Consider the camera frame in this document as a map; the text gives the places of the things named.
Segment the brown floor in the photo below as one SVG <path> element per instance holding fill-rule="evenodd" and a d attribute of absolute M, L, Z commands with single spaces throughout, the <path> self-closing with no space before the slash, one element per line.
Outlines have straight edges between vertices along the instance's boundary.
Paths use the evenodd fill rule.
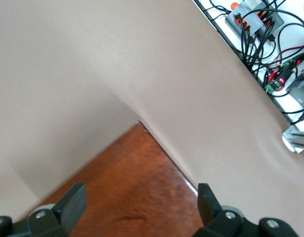
<path fill-rule="evenodd" d="M 72 237 L 190 237 L 201 226 L 197 197 L 138 124 L 43 203 L 85 182 L 87 208 Z"/>

